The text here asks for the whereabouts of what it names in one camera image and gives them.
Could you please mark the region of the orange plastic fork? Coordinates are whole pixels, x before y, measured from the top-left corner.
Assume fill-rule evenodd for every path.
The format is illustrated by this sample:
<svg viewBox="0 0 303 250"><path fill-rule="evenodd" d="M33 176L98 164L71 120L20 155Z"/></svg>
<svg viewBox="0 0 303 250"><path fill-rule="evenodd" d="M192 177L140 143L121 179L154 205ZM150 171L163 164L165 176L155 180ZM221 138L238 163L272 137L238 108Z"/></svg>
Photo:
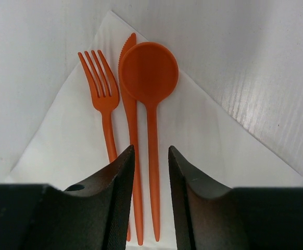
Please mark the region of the orange plastic fork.
<svg viewBox="0 0 303 250"><path fill-rule="evenodd" d="M102 116L106 149L112 163L117 158L112 112L120 100L116 78L101 50L79 52L78 57L89 84L92 105Z"/></svg>

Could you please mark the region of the orange plastic spoon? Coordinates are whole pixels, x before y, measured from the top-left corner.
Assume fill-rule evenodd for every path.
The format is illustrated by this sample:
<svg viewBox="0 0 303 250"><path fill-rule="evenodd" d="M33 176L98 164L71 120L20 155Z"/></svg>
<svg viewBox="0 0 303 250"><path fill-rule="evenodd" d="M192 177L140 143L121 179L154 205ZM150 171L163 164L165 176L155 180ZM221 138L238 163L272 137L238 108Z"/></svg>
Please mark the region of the orange plastic spoon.
<svg viewBox="0 0 303 250"><path fill-rule="evenodd" d="M160 177L157 107L175 89L179 68L174 55L163 45L143 42L124 55L119 77L124 88L146 108L149 192L155 240L160 240Z"/></svg>

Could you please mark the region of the orange plastic knife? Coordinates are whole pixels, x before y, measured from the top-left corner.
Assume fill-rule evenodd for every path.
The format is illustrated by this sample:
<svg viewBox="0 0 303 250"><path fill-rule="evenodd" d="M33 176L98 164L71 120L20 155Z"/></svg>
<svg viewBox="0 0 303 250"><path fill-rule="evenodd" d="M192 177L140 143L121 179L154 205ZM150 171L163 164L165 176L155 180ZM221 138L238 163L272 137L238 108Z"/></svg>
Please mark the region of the orange plastic knife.
<svg viewBox="0 0 303 250"><path fill-rule="evenodd" d="M144 242L144 214L143 214L143 192L141 183L140 157L138 148L138 124L137 124L137 102L132 98L124 88L123 81L119 77L119 86L122 97L122 102L127 117L129 128L130 144L135 150L135 173L133 181L133 206L135 228L138 245L143 245Z"/></svg>

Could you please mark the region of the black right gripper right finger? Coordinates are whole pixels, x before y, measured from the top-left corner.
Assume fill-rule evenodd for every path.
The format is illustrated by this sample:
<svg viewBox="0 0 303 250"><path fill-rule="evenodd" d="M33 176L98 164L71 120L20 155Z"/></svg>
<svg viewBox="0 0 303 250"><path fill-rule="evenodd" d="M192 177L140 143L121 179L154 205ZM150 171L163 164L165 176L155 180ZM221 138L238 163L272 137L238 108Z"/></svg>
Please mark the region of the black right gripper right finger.
<svg viewBox="0 0 303 250"><path fill-rule="evenodd" d="M229 188L168 151L178 249L303 249L303 187Z"/></svg>

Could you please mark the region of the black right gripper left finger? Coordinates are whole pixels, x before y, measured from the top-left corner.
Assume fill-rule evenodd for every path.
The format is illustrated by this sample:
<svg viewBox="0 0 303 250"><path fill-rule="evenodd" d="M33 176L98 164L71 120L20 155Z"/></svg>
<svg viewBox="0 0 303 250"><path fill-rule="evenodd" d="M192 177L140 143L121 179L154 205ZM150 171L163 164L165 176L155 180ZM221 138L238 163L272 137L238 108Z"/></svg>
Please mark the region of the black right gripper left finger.
<svg viewBox="0 0 303 250"><path fill-rule="evenodd" d="M125 249L135 151L61 191L0 184L0 249Z"/></svg>

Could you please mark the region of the white paper napkin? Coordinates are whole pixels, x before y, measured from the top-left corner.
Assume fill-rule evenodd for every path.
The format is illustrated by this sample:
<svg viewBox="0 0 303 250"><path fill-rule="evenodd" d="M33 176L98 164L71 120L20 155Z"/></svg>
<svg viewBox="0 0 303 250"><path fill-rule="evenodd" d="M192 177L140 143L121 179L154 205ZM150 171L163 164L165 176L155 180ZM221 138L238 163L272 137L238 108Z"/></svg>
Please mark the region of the white paper napkin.
<svg viewBox="0 0 303 250"><path fill-rule="evenodd" d="M168 149L175 146L205 174L229 187L299 186L302 176L232 119L185 72L158 106L161 237L154 237L148 178L146 110L137 106L144 199L143 249L176 249ZM77 65L58 92L40 128L8 181L49 183L64 190L109 163L102 119Z"/></svg>

